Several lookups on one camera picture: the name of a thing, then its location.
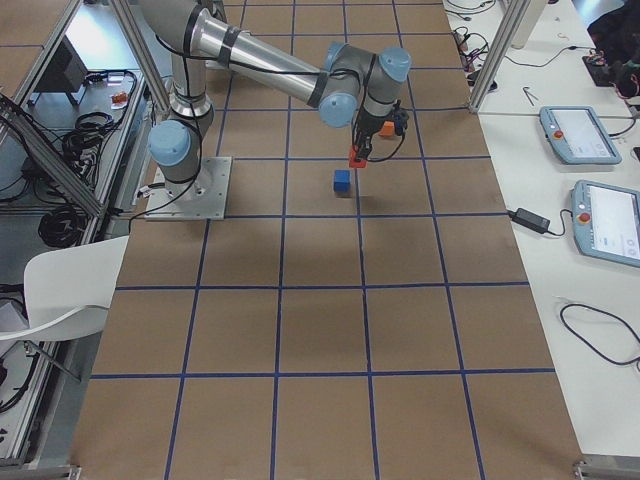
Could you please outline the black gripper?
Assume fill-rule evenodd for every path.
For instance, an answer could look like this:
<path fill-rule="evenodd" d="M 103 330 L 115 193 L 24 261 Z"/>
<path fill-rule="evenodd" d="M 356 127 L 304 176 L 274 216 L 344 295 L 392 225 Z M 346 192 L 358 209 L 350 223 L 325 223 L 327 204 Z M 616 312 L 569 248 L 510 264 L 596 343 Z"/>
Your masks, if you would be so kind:
<path fill-rule="evenodd" d="M 372 137 L 380 130 L 380 117 L 371 114 L 365 108 L 358 111 L 352 131 L 352 150 L 354 159 L 360 159 L 360 146 L 363 146 L 363 159 L 369 160 L 372 151 Z"/>

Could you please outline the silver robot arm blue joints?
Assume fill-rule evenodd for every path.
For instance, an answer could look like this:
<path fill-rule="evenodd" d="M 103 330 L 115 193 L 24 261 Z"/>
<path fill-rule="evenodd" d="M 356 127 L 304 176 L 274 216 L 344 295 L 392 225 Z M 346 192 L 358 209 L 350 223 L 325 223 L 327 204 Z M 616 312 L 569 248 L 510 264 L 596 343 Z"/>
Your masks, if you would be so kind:
<path fill-rule="evenodd" d="M 143 16 L 170 53 L 173 83 L 169 119 L 154 127 L 149 146 L 165 182 L 193 184 L 202 165 L 202 141 L 214 116 L 206 93 L 206 64 L 244 75 L 318 110 L 333 128 L 353 127 L 361 108 L 380 117 L 380 129 L 400 106 L 411 67 L 400 47 L 381 53 L 334 42 L 317 68 L 225 22 L 197 1 L 143 1 Z"/>

